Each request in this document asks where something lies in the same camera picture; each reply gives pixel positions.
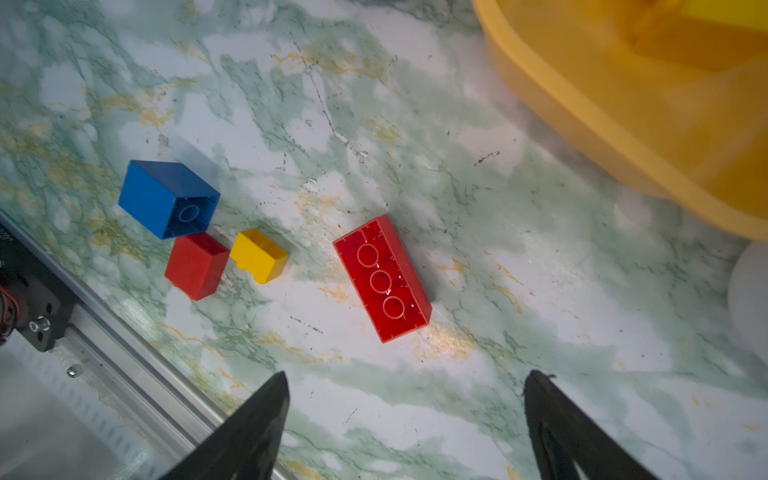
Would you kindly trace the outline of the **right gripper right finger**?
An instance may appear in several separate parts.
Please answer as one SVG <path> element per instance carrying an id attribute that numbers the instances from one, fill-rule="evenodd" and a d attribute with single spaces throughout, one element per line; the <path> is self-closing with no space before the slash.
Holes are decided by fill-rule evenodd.
<path id="1" fill-rule="evenodd" d="M 545 373 L 533 370 L 524 405 L 543 479 L 652 479 L 654 475 L 589 418 Z"/>

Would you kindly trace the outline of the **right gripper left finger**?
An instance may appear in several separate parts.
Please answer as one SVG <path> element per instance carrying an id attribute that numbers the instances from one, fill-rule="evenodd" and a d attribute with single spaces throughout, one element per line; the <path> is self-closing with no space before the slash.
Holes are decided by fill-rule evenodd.
<path id="1" fill-rule="evenodd" d="M 271 376 L 218 425 L 216 409 L 175 375 L 160 378 L 159 405 L 186 442 L 165 479 L 270 479 L 290 405 L 285 372 Z"/>

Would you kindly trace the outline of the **small red lego brick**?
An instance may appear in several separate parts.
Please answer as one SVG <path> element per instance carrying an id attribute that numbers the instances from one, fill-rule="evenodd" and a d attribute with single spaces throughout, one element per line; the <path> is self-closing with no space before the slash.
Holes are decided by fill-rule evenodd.
<path id="1" fill-rule="evenodd" d="M 208 233 L 175 239 L 165 278 L 191 300 L 199 301 L 218 288 L 230 250 Z"/>

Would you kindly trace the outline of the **small yellow lego brick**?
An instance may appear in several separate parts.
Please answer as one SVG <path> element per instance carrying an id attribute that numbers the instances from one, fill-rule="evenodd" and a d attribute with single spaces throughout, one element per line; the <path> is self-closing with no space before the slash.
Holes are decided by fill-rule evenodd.
<path id="1" fill-rule="evenodd" d="M 257 229 L 240 232 L 230 252 L 236 266 L 251 274 L 259 284 L 277 278 L 289 257 L 286 250 Z"/>

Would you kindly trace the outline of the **white plastic bin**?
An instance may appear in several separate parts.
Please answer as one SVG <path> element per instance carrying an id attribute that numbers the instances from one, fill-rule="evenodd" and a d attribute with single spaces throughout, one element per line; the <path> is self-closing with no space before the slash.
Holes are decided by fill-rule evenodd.
<path id="1" fill-rule="evenodd" d="M 752 242 L 738 259 L 728 286 L 731 323 L 764 363 L 767 363 L 767 274 L 767 244 Z"/>

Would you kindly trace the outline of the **blue lego brick square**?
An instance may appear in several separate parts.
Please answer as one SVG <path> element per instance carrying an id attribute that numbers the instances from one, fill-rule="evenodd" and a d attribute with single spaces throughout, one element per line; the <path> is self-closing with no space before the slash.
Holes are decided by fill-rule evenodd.
<path id="1" fill-rule="evenodd" d="M 132 160 L 118 205 L 161 240 L 205 232 L 220 193 L 178 162 Z"/>

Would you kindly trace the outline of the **yellow plastic bin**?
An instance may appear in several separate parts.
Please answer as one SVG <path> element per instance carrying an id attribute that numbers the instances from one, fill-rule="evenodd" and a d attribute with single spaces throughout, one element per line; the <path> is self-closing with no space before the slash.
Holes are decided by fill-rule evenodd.
<path id="1" fill-rule="evenodd" d="M 767 60 L 708 71 L 635 54 L 642 1 L 478 1 L 506 86 L 623 184 L 767 238 Z"/>

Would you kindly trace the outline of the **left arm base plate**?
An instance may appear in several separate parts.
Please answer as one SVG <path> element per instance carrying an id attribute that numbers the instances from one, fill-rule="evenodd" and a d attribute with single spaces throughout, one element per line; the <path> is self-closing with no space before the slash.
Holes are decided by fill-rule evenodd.
<path id="1" fill-rule="evenodd" d="M 13 237 L 1 240 L 1 292 L 20 307 L 14 332 L 40 352 L 52 350 L 66 332 L 77 297 Z"/>

